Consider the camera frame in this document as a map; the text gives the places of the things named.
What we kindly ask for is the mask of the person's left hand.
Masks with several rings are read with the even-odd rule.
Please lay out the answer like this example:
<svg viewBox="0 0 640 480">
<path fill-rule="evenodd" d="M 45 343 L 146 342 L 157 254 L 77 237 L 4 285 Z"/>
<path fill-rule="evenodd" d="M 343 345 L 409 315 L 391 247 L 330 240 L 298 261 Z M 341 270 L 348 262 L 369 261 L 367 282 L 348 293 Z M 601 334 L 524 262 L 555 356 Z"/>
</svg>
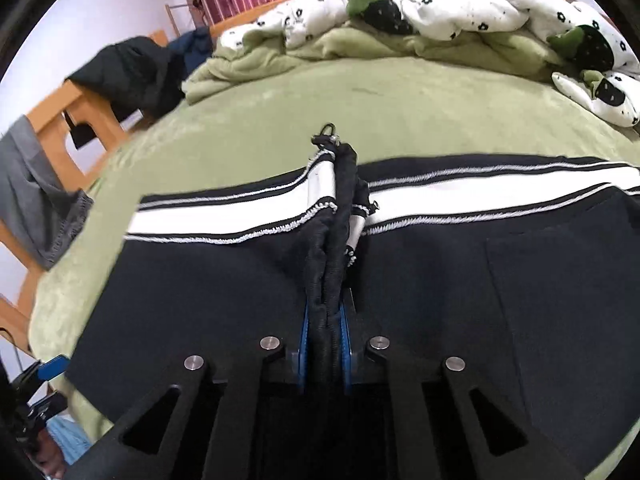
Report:
<svg viewBox="0 0 640 480">
<path fill-rule="evenodd" d="M 61 448 L 50 436 L 47 429 L 40 431 L 37 442 L 39 448 L 35 462 L 39 469 L 49 478 L 62 479 L 66 473 L 67 464 Z"/>
</svg>

